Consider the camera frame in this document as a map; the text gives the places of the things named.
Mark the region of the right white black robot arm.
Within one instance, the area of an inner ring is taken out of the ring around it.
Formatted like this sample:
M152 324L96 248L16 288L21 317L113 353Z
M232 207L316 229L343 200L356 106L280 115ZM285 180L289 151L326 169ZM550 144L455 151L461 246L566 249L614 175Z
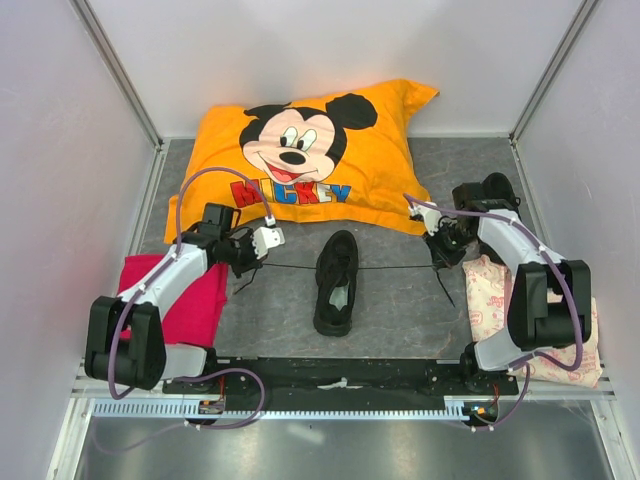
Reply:
M494 371L515 369L535 357L577 370L592 332L588 265L549 249L522 223L520 200L503 175L463 183L452 196L451 209L427 202L414 210L424 222L435 268L456 265L477 242L512 278L506 324L467 347L467 362L457 371L460 386L481 393L493 383Z

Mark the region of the black sneaker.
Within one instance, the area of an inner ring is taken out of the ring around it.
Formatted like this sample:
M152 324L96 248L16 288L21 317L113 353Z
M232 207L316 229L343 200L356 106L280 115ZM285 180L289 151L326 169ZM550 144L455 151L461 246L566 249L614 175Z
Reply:
M309 265L263 266L233 291L238 310L272 325L309 322L326 337L351 331L359 273L384 269L360 265L355 234L346 229L331 234Z
M510 180L500 172L489 174L482 182L483 190L488 199L504 200L509 208L517 210L520 198L515 194Z

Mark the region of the orange Mickey Mouse pillow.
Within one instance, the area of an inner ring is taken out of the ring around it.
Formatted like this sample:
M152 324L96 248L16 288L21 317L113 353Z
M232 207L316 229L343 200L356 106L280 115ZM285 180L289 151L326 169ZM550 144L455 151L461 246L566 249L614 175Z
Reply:
M325 97L254 107L216 106L201 120L184 183L168 203L164 240L199 221L208 203L238 209L243 223L348 220L410 235L405 200L423 201L408 145L414 114L434 87L395 79Z

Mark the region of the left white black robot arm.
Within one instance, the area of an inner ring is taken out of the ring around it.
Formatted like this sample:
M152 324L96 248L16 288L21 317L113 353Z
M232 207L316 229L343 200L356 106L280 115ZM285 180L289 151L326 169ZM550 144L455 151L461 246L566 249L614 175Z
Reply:
M86 375L108 384L120 400L135 389L151 390L159 382L184 377L198 393L219 382L219 369L209 363L206 347L166 343L163 321L189 287L214 266L226 264L237 275L257 269L268 247L265 225L235 238L238 209L209 203L203 217L179 234L168 252L133 286L114 297L100 296L90 308L84 367Z

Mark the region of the folded magenta cloth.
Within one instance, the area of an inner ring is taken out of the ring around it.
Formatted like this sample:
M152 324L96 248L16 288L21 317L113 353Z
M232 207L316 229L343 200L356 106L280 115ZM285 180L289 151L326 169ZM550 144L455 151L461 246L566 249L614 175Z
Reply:
M119 290L141 280L162 255L135 255L125 258ZM217 264L191 284L173 304L162 322L167 345L188 344L209 348L214 344L221 314L227 302L228 266Z

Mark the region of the cream pink printed garment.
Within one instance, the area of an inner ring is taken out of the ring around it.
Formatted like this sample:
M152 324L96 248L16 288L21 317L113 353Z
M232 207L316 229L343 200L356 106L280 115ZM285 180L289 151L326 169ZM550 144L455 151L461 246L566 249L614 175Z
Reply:
M462 264L465 275L467 307L474 341L489 338L506 326L506 308L511 299L511 273L504 265L492 262L488 256ZM596 300L591 300L592 332L583 346L581 366L572 372L563 370L545 358L529 361L534 380L595 388L603 374L598 351L598 312Z

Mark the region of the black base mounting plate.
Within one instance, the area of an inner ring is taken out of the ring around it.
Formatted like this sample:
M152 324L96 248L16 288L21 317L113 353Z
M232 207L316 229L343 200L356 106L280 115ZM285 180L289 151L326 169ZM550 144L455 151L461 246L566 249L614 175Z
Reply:
M494 397L519 393L504 373L465 376L458 362L429 359L218 357L207 373L243 368L266 391L264 407L321 409L440 407L446 396Z

